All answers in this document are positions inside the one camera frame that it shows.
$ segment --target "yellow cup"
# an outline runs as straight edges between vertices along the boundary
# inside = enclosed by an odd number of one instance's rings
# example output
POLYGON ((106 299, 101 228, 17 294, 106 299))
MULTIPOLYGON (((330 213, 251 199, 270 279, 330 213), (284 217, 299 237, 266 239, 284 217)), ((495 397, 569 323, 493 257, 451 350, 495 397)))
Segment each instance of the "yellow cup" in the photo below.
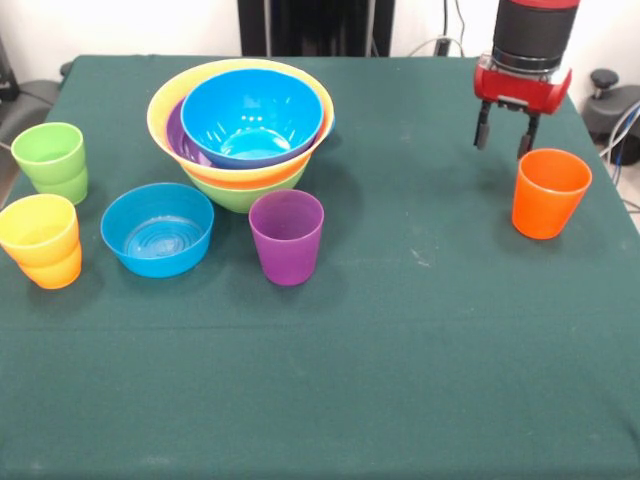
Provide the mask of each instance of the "yellow cup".
POLYGON ((60 195, 30 195, 7 206, 0 212, 0 245, 42 288, 66 287, 82 270, 76 209, 60 195))

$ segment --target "orange bowl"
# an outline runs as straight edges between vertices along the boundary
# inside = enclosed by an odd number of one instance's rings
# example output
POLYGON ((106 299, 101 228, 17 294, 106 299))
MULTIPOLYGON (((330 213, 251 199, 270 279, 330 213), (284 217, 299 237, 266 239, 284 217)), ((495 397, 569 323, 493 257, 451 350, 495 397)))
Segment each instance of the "orange bowl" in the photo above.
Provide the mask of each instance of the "orange bowl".
POLYGON ((236 58, 218 60, 205 63, 185 70, 167 81, 154 94, 147 109, 147 127, 153 140, 158 146, 190 175, 198 180, 219 188, 236 190, 264 188, 290 178, 300 169, 306 167, 315 149, 331 132, 335 114, 331 96, 324 86, 308 73, 280 62, 272 60, 236 58), (320 132, 308 150, 300 155, 269 167, 247 170, 226 170, 216 167, 207 167, 183 158, 173 151, 167 139, 167 122, 174 107, 193 88, 204 80, 223 72, 242 68, 267 68, 289 75, 307 82, 318 94, 324 107, 324 119, 320 132))

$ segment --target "orange cup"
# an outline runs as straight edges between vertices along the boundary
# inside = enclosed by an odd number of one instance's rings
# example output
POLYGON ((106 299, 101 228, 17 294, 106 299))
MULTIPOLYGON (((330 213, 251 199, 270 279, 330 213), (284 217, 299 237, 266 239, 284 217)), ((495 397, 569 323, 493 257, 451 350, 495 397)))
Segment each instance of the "orange cup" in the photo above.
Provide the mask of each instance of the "orange cup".
POLYGON ((532 150, 518 166, 512 222, 523 235, 553 238, 563 228, 591 185, 591 170, 563 150, 532 150))
POLYGON ((80 275, 78 217, 60 195, 30 195, 7 206, 0 212, 0 245, 42 288, 66 287, 80 275))

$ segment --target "cup rim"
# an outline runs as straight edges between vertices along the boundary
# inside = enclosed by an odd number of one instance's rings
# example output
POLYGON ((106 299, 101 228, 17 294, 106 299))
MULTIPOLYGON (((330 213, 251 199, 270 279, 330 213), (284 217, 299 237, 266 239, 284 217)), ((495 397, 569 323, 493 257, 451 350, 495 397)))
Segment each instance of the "cup rim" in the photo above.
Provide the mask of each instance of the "cup rim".
POLYGON ((300 240, 304 240, 305 238, 309 238, 312 235, 314 235, 316 232, 318 232, 318 230, 320 230, 322 228, 322 225, 324 224, 324 207, 322 206, 322 202, 320 202, 320 200, 318 200, 315 196, 311 195, 308 192, 305 192, 303 190, 298 190, 295 188, 283 188, 281 190, 276 190, 274 192, 269 192, 264 194, 263 196, 261 196, 258 200, 256 200, 255 202, 253 202, 253 205, 251 205, 251 208, 249 209, 249 225, 251 226, 251 230, 255 233, 257 233, 258 235, 260 235, 263 238, 269 239, 273 242, 277 242, 277 243, 291 243, 291 242, 298 242, 300 240), (269 197, 271 195, 277 195, 277 194, 282 194, 283 192, 294 192, 297 195, 301 195, 303 197, 307 197, 308 199, 310 199, 311 201, 313 201, 319 208, 320 208, 320 221, 318 222, 318 225, 315 226, 315 228, 313 230, 311 230, 309 233, 302 235, 301 237, 296 237, 296 238, 289 238, 287 240, 283 240, 280 238, 273 238, 270 237, 269 235, 265 235, 264 233, 262 233, 254 224, 253 222, 253 215, 255 214, 255 208, 259 208, 259 204, 266 198, 269 197))
POLYGON ((15 209, 15 208, 19 208, 21 206, 21 204, 27 202, 27 201, 33 201, 35 198, 53 198, 54 200, 57 201, 62 201, 62 203, 66 204, 67 206, 71 207, 71 221, 68 222, 68 225, 65 226, 65 228, 58 234, 56 234, 54 237, 45 240, 43 242, 39 242, 39 243, 34 243, 32 245, 21 245, 21 244, 16 244, 16 243, 11 243, 11 242, 5 242, 3 240, 0 240, 0 243, 3 246, 8 246, 9 248, 15 248, 15 249, 21 249, 21 250, 35 250, 36 248, 42 248, 46 245, 50 245, 54 242, 56 242, 57 240, 59 240, 60 238, 64 237, 67 235, 67 233, 73 228, 74 224, 77 223, 78 221, 78 215, 76 212, 76 207, 73 205, 73 203, 71 203, 71 201, 65 197, 63 197, 62 195, 56 195, 55 193, 36 193, 34 195, 27 195, 26 197, 22 197, 19 198, 18 200, 10 203, 9 205, 7 205, 4 210, 2 210, 0 212, 0 217, 2 217, 3 215, 5 215, 8 211, 15 209))
POLYGON ((13 158, 15 158, 16 162, 18 162, 19 164, 23 163, 25 165, 51 165, 53 163, 57 163, 57 162, 61 162, 63 160, 66 160, 70 156, 74 155, 76 152, 78 152, 78 150, 80 150, 82 148, 82 145, 84 145, 84 135, 82 134, 82 130, 80 130, 75 125, 73 125, 71 123, 68 123, 68 122, 43 122, 43 123, 39 123, 38 125, 34 125, 33 127, 29 127, 26 130, 23 130, 22 132, 20 132, 20 134, 16 138, 13 139, 13 142, 11 142, 11 155, 13 155, 13 158), (78 145, 76 145, 76 147, 73 150, 71 150, 69 153, 63 155, 62 157, 59 157, 59 158, 56 158, 56 159, 53 159, 53 160, 47 160, 46 162, 34 162, 32 160, 24 160, 24 159, 20 158, 19 155, 16 154, 15 145, 18 143, 18 141, 22 137, 24 137, 26 135, 29 135, 30 133, 33 133, 36 130, 40 130, 42 128, 47 128, 50 125, 62 125, 62 126, 68 127, 71 130, 75 131, 78 135, 80 135, 80 141, 78 142, 78 145))
POLYGON ((589 164, 587 164, 587 162, 585 162, 578 155, 575 155, 574 153, 568 152, 566 150, 562 150, 561 148, 537 148, 535 150, 531 150, 531 151, 527 152, 520 159, 520 161, 518 162, 518 174, 519 174, 520 178, 525 180, 531 186, 537 188, 538 190, 542 190, 544 192, 552 193, 554 195, 568 195, 568 196, 576 195, 578 193, 581 193, 581 192, 584 192, 585 190, 587 190, 589 188, 589 186, 591 185, 591 182, 593 181, 593 172, 591 171, 591 168, 589 167, 589 164), (541 152, 557 152, 557 153, 561 153, 561 154, 563 154, 565 156, 572 157, 574 160, 577 160, 586 169, 587 173, 589 174, 589 179, 588 179, 587 183, 583 187, 580 187, 580 188, 578 188, 576 190, 568 190, 568 191, 566 191, 566 190, 554 190, 552 188, 546 188, 546 187, 543 187, 543 186, 538 185, 537 183, 535 183, 533 180, 531 180, 529 177, 527 177, 527 175, 525 175, 524 171, 522 170, 522 163, 530 155, 535 154, 535 153, 541 153, 541 152))

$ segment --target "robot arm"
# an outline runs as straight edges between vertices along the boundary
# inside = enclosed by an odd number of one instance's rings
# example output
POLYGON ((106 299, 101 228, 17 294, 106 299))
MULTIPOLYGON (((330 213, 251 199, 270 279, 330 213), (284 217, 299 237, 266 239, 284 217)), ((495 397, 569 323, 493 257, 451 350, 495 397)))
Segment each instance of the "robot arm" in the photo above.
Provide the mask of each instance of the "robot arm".
POLYGON ((518 158, 531 150, 540 116, 562 104, 571 70, 561 66, 580 0, 500 0, 493 49, 478 60, 474 91, 482 100, 474 145, 485 147, 492 104, 529 116, 518 158))

